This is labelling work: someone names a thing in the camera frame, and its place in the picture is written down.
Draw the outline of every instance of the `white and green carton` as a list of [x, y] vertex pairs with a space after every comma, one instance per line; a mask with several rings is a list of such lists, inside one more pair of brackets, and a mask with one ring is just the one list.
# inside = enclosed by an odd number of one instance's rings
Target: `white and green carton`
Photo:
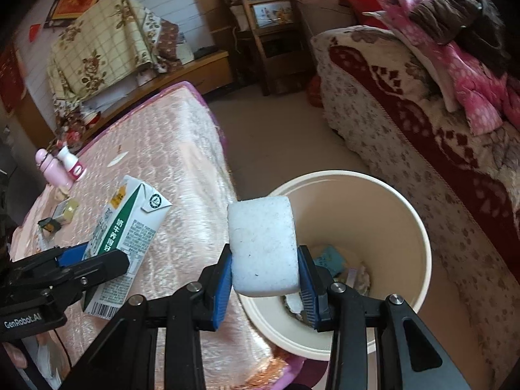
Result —
[[171, 203], [154, 187], [126, 175], [105, 209], [88, 242], [83, 259], [112, 249], [123, 251], [130, 261], [128, 272], [85, 292], [83, 310], [111, 319], [125, 303], [130, 286], [150, 243]]

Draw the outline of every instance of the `wooden chair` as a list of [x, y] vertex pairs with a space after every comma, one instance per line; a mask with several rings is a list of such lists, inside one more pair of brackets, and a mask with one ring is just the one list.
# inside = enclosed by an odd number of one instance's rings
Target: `wooden chair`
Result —
[[[300, 90], [314, 73], [314, 64], [303, 34], [301, 21], [294, 0], [241, 0], [248, 20], [248, 35], [254, 46], [253, 54], [262, 93], [281, 93]], [[280, 23], [259, 27], [254, 6], [259, 4], [289, 1], [293, 10], [292, 23]], [[275, 41], [286, 40], [290, 50], [279, 54], [266, 53], [266, 47]]]

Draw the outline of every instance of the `white bottle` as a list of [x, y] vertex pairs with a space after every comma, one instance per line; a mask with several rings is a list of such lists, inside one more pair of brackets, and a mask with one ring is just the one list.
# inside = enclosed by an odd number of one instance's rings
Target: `white bottle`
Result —
[[86, 169], [83, 167], [83, 164], [81, 164], [80, 160], [74, 154], [69, 152], [66, 145], [58, 152], [58, 158], [63, 163], [65, 170], [69, 172], [75, 181], [79, 180], [85, 173]]

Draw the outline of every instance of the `bottle label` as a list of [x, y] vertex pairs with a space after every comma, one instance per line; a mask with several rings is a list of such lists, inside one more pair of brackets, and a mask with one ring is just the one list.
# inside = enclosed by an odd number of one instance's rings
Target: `bottle label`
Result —
[[74, 180], [78, 180], [81, 175], [83, 174], [83, 166], [79, 161], [74, 164], [74, 167], [72, 167], [69, 170], [69, 174], [74, 178]]

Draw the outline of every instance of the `barcode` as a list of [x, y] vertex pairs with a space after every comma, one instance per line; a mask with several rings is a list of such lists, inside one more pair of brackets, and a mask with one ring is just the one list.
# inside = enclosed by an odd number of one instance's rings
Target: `barcode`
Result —
[[115, 306], [104, 305], [98, 302], [94, 302], [92, 307], [92, 315], [105, 318], [106, 320], [111, 320], [117, 311], [118, 308]]

